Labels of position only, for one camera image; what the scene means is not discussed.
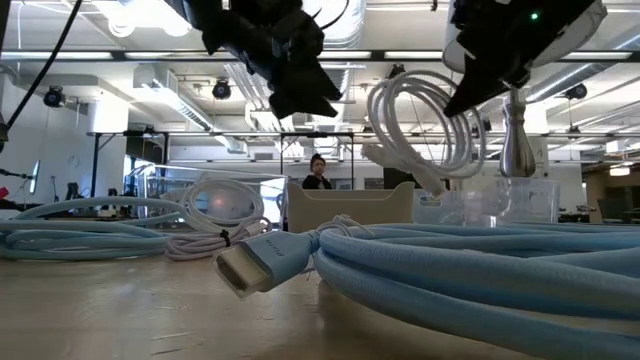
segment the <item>woman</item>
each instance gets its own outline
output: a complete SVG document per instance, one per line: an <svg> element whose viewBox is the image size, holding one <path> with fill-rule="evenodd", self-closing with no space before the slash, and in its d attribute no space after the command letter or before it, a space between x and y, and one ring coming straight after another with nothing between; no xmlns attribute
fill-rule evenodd
<svg viewBox="0 0 640 360"><path fill-rule="evenodd" d="M322 174L327 162L320 156L315 154L311 158L310 169L313 174L307 176L302 183L302 188L306 190L331 190L331 183Z"/></svg>

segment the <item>transparent bin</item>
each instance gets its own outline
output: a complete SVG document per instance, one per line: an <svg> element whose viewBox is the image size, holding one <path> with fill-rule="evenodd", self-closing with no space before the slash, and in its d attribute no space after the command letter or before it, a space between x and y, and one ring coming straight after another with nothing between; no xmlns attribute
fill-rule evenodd
<svg viewBox="0 0 640 360"><path fill-rule="evenodd" d="M499 226L516 222L556 223L560 184L551 180L501 178L479 191L451 191L434 199L416 190L414 222Z"/></svg>
<svg viewBox="0 0 640 360"><path fill-rule="evenodd" d="M284 215L281 210L282 201L288 179L282 175L146 165L132 170L125 177L124 193L129 196L180 202L190 186L210 179L234 180L249 186L262 199L263 215L272 222L274 229L281 228ZM203 191L197 196L196 206L205 214L226 220L241 219L254 212L250 194L227 189L211 188ZM137 218L155 217L170 212L146 206L136 207L132 211L132 215ZM156 228L190 229L182 220L157 225Z"/></svg>

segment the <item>cable bundle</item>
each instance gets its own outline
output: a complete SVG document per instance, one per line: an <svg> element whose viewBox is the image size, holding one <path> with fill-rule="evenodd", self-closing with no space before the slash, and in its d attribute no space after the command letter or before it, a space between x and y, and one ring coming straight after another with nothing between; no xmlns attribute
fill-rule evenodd
<svg viewBox="0 0 640 360"><path fill-rule="evenodd" d="M216 270L232 288L245 282L234 290L247 296L301 273L311 255L339 292L414 325L546 359L640 358L640 336L509 310L640 321L636 228L349 225L248 239Z"/></svg>
<svg viewBox="0 0 640 360"><path fill-rule="evenodd" d="M435 78L453 90L457 87L449 78L426 70L409 71L392 80L379 83L369 94L367 109L369 121L382 147L365 145L362 154L380 166L413 174L425 190L439 196L445 191L441 178L465 179L480 171L486 153L486 135L478 111L472 109L480 148L478 161L469 167L474 146L469 119L464 114L453 118L446 117L444 108L451 96L438 84L424 80L423 77ZM440 165L425 160L405 139L398 125L395 104L396 98L402 93L422 100L433 110L442 125L445 134L445 157Z"/></svg>
<svg viewBox="0 0 640 360"><path fill-rule="evenodd" d="M195 206L199 194L226 189L249 196L253 214L241 219L221 219L204 214ZM51 221L40 216L71 209L116 206L164 208L167 215L120 222ZM264 218L262 198L253 189L233 180L204 180L186 189L180 203L131 197L76 199L47 204L25 211L13 220L0 221L0 257L23 260L105 260L166 254L172 260L195 260L242 239L271 230ZM165 234L145 229L184 219L197 233Z"/></svg>

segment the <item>fluorescent light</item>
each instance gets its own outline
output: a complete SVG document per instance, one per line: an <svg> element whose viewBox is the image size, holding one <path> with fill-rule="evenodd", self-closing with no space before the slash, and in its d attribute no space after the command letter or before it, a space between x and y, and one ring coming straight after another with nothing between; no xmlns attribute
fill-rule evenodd
<svg viewBox="0 0 640 360"><path fill-rule="evenodd" d="M175 60L193 60L193 59L223 59L234 60L235 57L226 51L218 51L213 55L209 55L206 51L185 51L185 52L152 52L152 51L127 51L124 55L129 59L175 59Z"/></svg>
<svg viewBox="0 0 640 360"><path fill-rule="evenodd" d="M386 51L385 59L442 59L442 51Z"/></svg>
<svg viewBox="0 0 640 360"><path fill-rule="evenodd" d="M246 132L246 133L236 133L236 132L229 132L229 133L223 133L227 136L251 136L251 137L260 137L260 136L280 136L280 133L277 132Z"/></svg>
<svg viewBox="0 0 640 360"><path fill-rule="evenodd" d="M36 164L33 166L33 172L31 176L33 179L31 180L31 184L29 184L29 194L33 195L36 193L36 185L38 184L38 173L40 172L40 160L36 161Z"/></svg>
<svg viewBox="0 0 640 360"><path fill-rule="evenodd" d="M124 53L124 55L128 58L131 59L146 59L146 58L154 58L154 57L165 57L165 56L171 56L170 52L164 52L164 53L158 53L158 52L151 52L151 51L146 51L146 52L126 52Z"/></svg>
<svg viewBox="0 0 640 360"><path fill-rule="evenodd" d="M191 136L204 137L204 136L209 136L209 133L208 132L175 132L175 133L169 133L169 136L173 136L173 137L191 137Z"/></svg>
<svg viewBox="0 0 640 360"><path fill-rule="evenodd" d="M611 176L627 176L631 174L631 170L628 167L617 167L609 170Z"/></svg>
<svg viewBox="0 0 640 360"><path fill-rule="evenodd" d="M207 160L169 160L170 163L176 163L176 164L192 164L192 163L203 163L203 162L207 162Z"/></svg>
<svg viewBox="0 0 640 360"><path fill-rule="evenodd" d="M564 60L626 60L631 56L629 51L580 51L565 56Z"/></svg>
<svg viewBox="0 0 640 360"><path fill-rule="evenodd" d="M405 4L368 4L367 11L385 11L385 12L413 12L413 11L432 11L432 5L405 5ZM448 6L438 6L438 11L447 11Z"/></svg>
<svg viewBox="0 0 640 360"><path fill-rule="evenodd" d="M318 59L368 59L371 51L323 51Z"/></svg>
<svg viewBox="0 0 640 360"><path fill-rule="evenodd" d="M320 64L325 70L364 70L367 65L364 64Z"/></svg>
<svg viewBox="0 0 640 360"><path fill-rule="evenodd" d="M51 52L46 51L3 51L2 60L47 60ZM112 59L110 52L69 52L61 51L56 59L103 60Z"/></svg>

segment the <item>table surface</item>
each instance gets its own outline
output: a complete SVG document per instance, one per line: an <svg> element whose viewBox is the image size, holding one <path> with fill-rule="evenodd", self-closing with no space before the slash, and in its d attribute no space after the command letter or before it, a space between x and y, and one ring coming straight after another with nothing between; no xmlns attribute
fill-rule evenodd
<svg viewBox="0 0 640 360"><path fill-rule="evenodd" d="M0 358L532 359L377 314L316 275L241 301L208 261L161 258L0 261Z"/></svg>

